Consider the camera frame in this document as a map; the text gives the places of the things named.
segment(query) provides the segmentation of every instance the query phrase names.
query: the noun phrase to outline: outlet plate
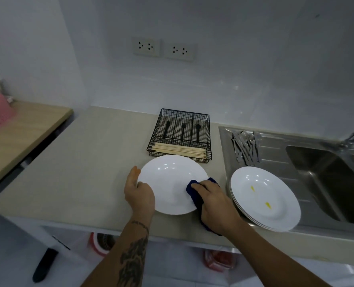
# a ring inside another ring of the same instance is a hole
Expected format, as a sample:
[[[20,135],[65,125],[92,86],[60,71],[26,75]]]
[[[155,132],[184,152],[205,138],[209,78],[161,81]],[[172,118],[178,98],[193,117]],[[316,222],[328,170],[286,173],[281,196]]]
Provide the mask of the outlet plate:
[[[132,37],[132,51],[134,54],[159,57],[160,56],[160,40]]]
[[[165,42],[164,57],[191,62],[194,60],[195,47],[194,44]]]

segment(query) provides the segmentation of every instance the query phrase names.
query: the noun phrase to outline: mesh utensil organizer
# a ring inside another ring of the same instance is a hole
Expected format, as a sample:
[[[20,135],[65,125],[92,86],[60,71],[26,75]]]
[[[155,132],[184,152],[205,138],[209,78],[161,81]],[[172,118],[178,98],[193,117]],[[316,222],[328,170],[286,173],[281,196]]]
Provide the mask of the mesh utensil organizer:
[[[164,138],[168,121],[170,122],[170,126],[168,127],[166,136]],[[196,125],[201,126],[198,135],[198,143]],[[147,147],[147,151],[149,152],[150,156],[155,157],[168,155],[167,153],[152,150],[152,147],[156,142],[194,148],[203,148],[206,150],[207,155],[207,158],[205,159],[189,157],[188,155],[185,156],[193,159],[196,162],[208,163],[210,160],[212,160],[209,115],[184,112],[180,110],[161,109],[153,131],[153,135]]]

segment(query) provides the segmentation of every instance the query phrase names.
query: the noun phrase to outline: blue cloth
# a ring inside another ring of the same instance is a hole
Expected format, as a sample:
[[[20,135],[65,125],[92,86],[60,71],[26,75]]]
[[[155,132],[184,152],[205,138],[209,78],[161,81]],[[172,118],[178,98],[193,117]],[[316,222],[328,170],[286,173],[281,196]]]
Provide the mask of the blue cloth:
[[[209,178],[208,180],[210,180],[211,182],[217,183],[213,178]],[[190,195],[191,199],[193,200],[194,205],[196,206],[196,208],[197,208],[197,210],[198,210],[199,221],[201,222],[201,225],[203,225],[206,230],[211,231],[212,233],[215,233],[215,232],[213,232],[207,225],[205,225],[205,224],[202,222],[201,215],[202,215],[203,199],[202,199],[202,197],[199,195],[199,193],[197,192],[197,190],[195,190],[194,188],[191,187],[191,185],[192,185],[193,183],[199,184],[199,182],[196,181],[196,180],[190,181],[189,184],[188,184],[188,186],[186,187],[186,192]]]

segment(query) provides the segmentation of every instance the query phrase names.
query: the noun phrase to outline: faucet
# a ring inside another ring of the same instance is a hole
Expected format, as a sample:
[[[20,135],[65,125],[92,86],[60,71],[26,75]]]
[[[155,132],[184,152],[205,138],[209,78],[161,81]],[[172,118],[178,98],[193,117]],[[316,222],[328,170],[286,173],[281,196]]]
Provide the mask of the faucet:
[[[347,149],[350,148],[352,145],[354,145],[354,132],[340,144],[342,148]]]

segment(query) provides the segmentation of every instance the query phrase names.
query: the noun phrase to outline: person's left hand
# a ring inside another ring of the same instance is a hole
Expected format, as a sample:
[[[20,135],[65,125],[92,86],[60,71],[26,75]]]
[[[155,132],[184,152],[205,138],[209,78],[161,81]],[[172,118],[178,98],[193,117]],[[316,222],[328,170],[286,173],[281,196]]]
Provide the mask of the person's left hand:
[[[132,207],[133,213],[152,217],[155,211],[155,198],[152,188],[147,183],[138,182],[141,169],[134,166],[126,178],[125,200]]]

